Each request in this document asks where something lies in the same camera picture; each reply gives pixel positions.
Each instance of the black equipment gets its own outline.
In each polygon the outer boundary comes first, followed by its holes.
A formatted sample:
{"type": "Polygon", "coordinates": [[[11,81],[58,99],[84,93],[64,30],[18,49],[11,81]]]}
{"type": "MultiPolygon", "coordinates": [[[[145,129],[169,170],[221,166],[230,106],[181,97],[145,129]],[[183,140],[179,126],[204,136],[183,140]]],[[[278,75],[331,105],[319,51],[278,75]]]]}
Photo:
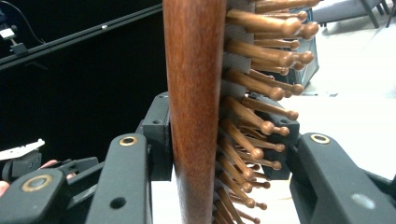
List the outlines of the black equipment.
{"type": "MultiPolygon", "coordinates": [[[[262,168],[271,179],[293,173],[290,190],[302,223],[396,220],[396,179],[367,174],[329,136],[299,135],[298,122],[267,119],[288,125],[290,135],[273,139],[288,146],[273,155],[284,168],[262,168]]],[[[170,180],[172,163],[168,97],[162,93],[135,133],[113,139],[106,161],[64,161],[18,178],[0,198],[0,222],[152,223],[150,181],[170,180]],[[66,180],[72,173],[77,175],[66,180]]]]}

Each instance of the finger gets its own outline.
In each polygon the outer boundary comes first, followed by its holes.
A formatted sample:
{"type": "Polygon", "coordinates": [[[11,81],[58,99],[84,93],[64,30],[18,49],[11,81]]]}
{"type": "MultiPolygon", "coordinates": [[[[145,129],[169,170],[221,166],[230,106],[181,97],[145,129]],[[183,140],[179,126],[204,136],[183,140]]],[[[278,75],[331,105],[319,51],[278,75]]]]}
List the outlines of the finger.
{"type": "Polygon", "coordinates": [[[6,192],[9,188],[9,184],[6,181],[0,181],[0,197],[6,192]]]}
{"type": "Polygon", "coordinates": [[[76,173],[72,173],[72,174],[70,174],[70,175],[67,175],[66,176],[66,179],[70,179],[70,178],[72,178],[73,176],[75,176],[76,175],[76,173]]]}
{"type": "Polygon", "coordinates": [[[44,165],[42,165],[40,168],[45,168],[45,167],[51,166],[52,164],[55,164],[56,162],[58,162],[58,161],[57,161],[57,160],[50,160],[50,161],[47,161],[47,162],[44,163],[44,165]]]}

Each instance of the black cable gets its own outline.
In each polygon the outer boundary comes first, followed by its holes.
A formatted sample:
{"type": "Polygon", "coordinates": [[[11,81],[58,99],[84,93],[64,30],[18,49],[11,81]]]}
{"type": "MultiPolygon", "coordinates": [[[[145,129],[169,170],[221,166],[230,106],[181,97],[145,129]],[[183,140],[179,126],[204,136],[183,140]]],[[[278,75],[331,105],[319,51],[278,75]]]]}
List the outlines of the black cable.
{"type": "Polygon", "coordinates": [[[43,39],[40,40],[40,39],[37,38],[37,36],[35,35],[35,32],[33,31],[32,27],[30,26],[29,21],[26,19],[26,17],[23,15],[23,13],[20,11],[19,8],[15,7],[14,5],[12,5],[12,4],[10,4],[9,2],[6,2],[6,1],[0,1],[0,3],[9,5],[10,7],[13,7],[15,10],[17,10],[17,11],[21,14],[21,16],[23,17],[23,19],[25,20],[25,22],[26,22],[26,24],[27,24],[27,27],[29,28],[30,33],[32,33],[32,36],[35,38],[35,40],[36,40],[38,43],[40,43],[40,44],[46,44],[46,42],[45,42],[43,39]]]}

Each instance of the wooden pole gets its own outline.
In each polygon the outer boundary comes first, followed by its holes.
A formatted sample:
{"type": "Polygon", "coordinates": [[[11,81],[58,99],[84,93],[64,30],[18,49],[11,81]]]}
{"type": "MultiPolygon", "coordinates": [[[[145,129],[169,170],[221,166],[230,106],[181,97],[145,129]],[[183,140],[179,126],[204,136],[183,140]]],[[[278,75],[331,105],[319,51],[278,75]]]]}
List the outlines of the wooden pole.
{"type": "Polygon", "coordinates": [[[225,0],[163,0],[174,161],[183,223],[212,223],[225,0]]]}

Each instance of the brass grommet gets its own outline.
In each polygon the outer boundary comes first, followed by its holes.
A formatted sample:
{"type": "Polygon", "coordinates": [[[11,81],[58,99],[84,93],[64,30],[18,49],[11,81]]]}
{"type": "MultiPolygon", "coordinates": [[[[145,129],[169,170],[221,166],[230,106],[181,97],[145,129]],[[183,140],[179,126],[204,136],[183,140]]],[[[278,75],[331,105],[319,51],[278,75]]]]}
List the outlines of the brass grommet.
{"type": "Polygon", "coordinates": [[[137,143],[137,138],[132,136],[123,137],[120,140],[120,145],[122,145],[123,147],[128,147],[136,143],[137,143]]]}
{"type": "Polygon", "coordinates": [[[50,182],[52,182],[51,175],[37,175],[35,177],[28,179],[26,182],[24,182],[21,189],[25,192],[33,192],[33,191],[43,189],[44,187],[49,185],[50,182]],[[42,179],[43,182],[37,186],[32,186],[33,183],[35,181],[38,181],[39,179],[42,179]]]}
{"type": "Polygon", "coordinates": [[[326,145],[330,143],[330,139],[323,135],[323,134],[319,134],[319,133],[314,133],[311,135],[311,139],[312,141],[322,144],[322,145],[326,145]]]}

